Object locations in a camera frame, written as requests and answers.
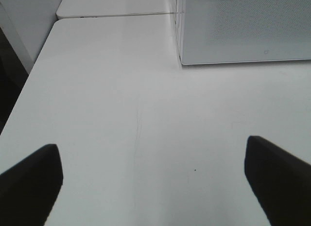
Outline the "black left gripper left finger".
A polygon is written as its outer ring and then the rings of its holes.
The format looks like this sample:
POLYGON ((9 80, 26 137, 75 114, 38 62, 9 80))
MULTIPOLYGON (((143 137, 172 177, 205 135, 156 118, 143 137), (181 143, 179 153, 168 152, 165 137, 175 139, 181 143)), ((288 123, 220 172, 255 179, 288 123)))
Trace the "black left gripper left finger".
POLYGON ((44 225, 62 185, 58 147, 47 144, 0 175, 0 224, 44 225))

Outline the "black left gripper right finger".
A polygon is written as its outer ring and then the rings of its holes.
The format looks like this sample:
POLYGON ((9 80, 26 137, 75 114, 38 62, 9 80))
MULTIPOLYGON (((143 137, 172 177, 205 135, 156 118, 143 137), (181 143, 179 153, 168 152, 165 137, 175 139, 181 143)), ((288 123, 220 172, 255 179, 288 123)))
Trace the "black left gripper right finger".
POLYGON ((311 224, 311 166, 260 136, 249 136, 246 179, 272 226, 311 224))

